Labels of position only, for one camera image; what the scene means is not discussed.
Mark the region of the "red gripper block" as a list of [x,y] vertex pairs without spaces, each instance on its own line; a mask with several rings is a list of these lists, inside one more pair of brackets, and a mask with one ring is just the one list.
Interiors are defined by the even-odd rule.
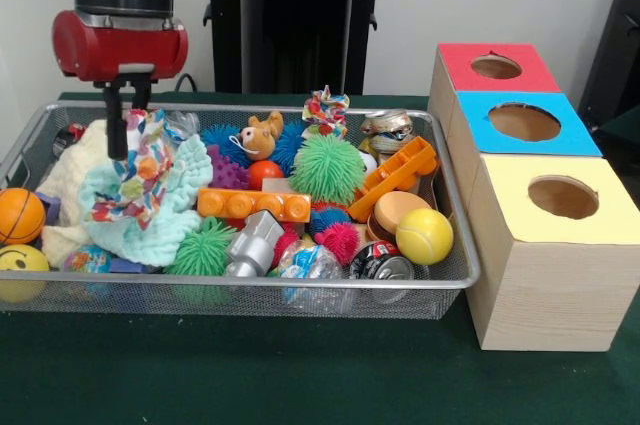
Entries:
[[[183,68],[189,41],[184,25],[171,18],[141,18],[62,11],[52,25],[57,64],[66,76],[84,82],[106,82],[108,155],[125,160],[128,154],[126,121],[120,87],[111,81],[124,76],[145,76],[152,81],[175,77]],[[151,81],[137,78],[132,108],[146,110]]]

